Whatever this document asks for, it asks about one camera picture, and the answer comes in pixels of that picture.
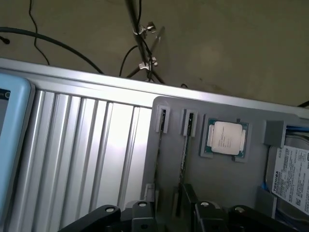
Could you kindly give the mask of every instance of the metal clamp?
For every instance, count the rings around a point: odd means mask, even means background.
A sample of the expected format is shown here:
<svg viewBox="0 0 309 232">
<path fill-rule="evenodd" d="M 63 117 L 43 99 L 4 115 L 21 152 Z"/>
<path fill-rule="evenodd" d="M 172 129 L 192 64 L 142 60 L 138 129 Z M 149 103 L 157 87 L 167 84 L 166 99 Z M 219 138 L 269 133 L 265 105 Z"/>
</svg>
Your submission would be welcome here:
<svg viewBox="0 0 309 232">
<path fill-rule="evenodd" d="M 152 34 L 156 33 L 156 27 L 155 27 L 155 24 L 153 22 L 149 22 L 146 27 L 144 27 L 143 25 L 140 25 L 140 31 L 139 32 L 136 32 L 133 29 L 133 33 L 135 35 L 143 35 L 144 34 L 144 37 L 146 37 L 146 35 L 147 35 L 146 32 L 147 31 L 150 31 Z"/>
<path fill-rule="evenodd" d="M 158 62 L 156 61 L 155 57 L 152 57 L 152 63 L 153 63 L 152 65 L 149 65 L 148 63 L 147 64 L 140 63 L 139 68 L 140 68 L 140 70 L 147 69 L 147 70 L 151 71 L 152 66 L 155 66 L 155 67 L 158 66 Z"/>
</svg>

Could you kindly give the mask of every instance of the screw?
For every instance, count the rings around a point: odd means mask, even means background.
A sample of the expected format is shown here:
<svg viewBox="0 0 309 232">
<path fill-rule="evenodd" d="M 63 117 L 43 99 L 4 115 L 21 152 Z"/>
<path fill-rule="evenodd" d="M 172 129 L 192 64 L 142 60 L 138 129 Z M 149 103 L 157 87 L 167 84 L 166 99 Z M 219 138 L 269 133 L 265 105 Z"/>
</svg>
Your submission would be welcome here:
<svg viewBox="0 0 309 232">
<path fill-rule="evenodd" d="M 237 212 L 239 212 L 239 213 L 245 212 L 245 210 L 244 210 L 243 208 L 241 208 L 241 207 L 236 207 L 236 208 L 235 208 L 235 211 L 237 211 Z"/>
<path fill-rule="evenodd" d="M 113 208 L 113 207 L 110 207 L 110 208 L 105 209 L 105 211 L 108 212 L 108 213 L 110 213 L 110 212 L 112 212 L 112 211 L 114 211 L 114 210 L 115 210 L 115 208 Z"/>
<path fill-rule="evenodd" d="M 207 207 L 209 205 L 209 203 L 207 203 L 207 202 L 202 202 L 201 203 L 201 206 L 203 206 L 203 207 Z"/>
<path fill-rule="evenodd" d="M 139 203 L 139 206 L 140 206 L 140 207 L 145 207 L 146 204 L 147 204 L 146 202 L 140 202 L 140 203 Z"/>
</svg>

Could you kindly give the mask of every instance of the tripod stand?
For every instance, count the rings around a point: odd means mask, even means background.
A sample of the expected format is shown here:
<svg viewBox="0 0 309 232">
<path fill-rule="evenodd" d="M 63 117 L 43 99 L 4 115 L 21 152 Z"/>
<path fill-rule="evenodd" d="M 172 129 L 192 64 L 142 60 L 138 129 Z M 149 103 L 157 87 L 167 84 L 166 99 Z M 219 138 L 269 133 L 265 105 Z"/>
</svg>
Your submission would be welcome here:
<svg viewBox="0 0 309 232">
<path fill-rule="evenodd" d="M 163 27 L 159 33 L 157 34 L 157 37 L 154 41 L 154 44 L 151 46 L 150 52 L 147 51 L 147 44 L 144 40 L 146 33 L 148 31 L 153 31 L 155 29 L 155 25 L 151 22 L 148 24 L 148 26 L 144 27 L 140 25 L 137 17 L 137 11 L 136 11 L 136 4 L 135 0 L 126 0 L 126 7 L 128 9 L 128 13 L 130 16 L 131 24 L 133 26 L 133 35 L 135 38 L 135 41 L 137 43 L 138 49 L 140 51 L 140 57 L 142 60 L 142 63 L 139 64 L 128 76 L 127 78 L 131 78 L 135 74 L 137 74 L 141 70 L 147 70 L 148 73 L 153 74 L 155 78 L 155 82 L 159 82 L 161 84 L 165 84 L 163 79 L 157 74 L 157 72 L 154 70 L 154 66 L 158 65 L 158 62 L 156 58 L 152 55 L 152 52 L 154 51 L 155 47 L 160 41 L 160 38 L 162 34 L 165 31 L 165 28 Z"/>
</svg>

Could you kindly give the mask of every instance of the gray metal panel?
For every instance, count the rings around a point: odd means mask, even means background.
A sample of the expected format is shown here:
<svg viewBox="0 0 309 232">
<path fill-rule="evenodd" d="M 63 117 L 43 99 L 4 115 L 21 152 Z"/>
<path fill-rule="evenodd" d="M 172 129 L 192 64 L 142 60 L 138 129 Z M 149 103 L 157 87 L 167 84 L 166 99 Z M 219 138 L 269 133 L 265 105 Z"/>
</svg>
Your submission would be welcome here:
<svg viewBox="0 0 309 232">
<path fill-rule="evenodd" d="M 31 228 L 55 232 L 100 204 L 117 203 L 123 208 L 137 200 L 151 108 L 158 96 L 294 113 L 309 119 L 307 109 L 3 58 L 0 72 L 25 77 L 38 90 L 13 212 L 7 220 L 9 232 Z"/>
</svg>

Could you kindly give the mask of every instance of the metal pole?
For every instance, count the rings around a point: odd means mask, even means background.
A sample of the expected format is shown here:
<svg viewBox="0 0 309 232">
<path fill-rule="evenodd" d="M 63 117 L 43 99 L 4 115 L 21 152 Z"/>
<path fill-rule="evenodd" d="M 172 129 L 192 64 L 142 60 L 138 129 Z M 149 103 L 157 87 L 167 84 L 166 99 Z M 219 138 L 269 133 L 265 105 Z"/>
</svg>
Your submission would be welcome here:
<svg viewBox="0 0 309 232">
<path fill-rule="evenodd" d="M 144 47 L 144 44 L 143 44 L 143 41 L 142 41 L 142 38 L 141 38 L 142 35 L 139 35 L 140 25 L 137 22 L 138 15 L 137 15 L 137 11 L 136 11 L 135 0 L 126 0 L 126 7 L 128 9 L 128 12 L 129 12 L 129 16 L 130 16 L 130 19 L 131 19 L 133 30 L 134 30 L 134 32 L 137 33 L 137 35 L 134 34 L 134 38 L 135 38 L 136 43 L 139 47 L 141 59 L 142 59 L 143 63 L 146 65 L 148 63 L 148 58 L 146 56 L 145 47 Z"/>
</svg>

